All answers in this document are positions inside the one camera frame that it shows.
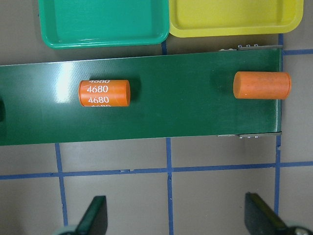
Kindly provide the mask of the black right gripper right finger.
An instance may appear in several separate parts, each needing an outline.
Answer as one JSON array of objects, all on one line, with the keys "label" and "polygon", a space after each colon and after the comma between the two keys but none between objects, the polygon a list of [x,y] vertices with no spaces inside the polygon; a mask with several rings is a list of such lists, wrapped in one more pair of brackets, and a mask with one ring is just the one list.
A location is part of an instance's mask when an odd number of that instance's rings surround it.
[{"label": "black right gripper right finger", "polygon": [[256,193],[245,194],[244,223],[250,235],[292,235],[293,228]]}]

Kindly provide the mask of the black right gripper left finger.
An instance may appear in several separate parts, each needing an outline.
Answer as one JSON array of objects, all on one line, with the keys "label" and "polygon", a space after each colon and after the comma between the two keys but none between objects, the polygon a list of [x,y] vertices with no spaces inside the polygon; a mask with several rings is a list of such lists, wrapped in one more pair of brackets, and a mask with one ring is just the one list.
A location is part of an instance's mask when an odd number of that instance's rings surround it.
[{"label": "black right gripper left finger", "polygon": [[76,235],[105,235],[108,229],[106,196],[95,196],[75,229]]}]

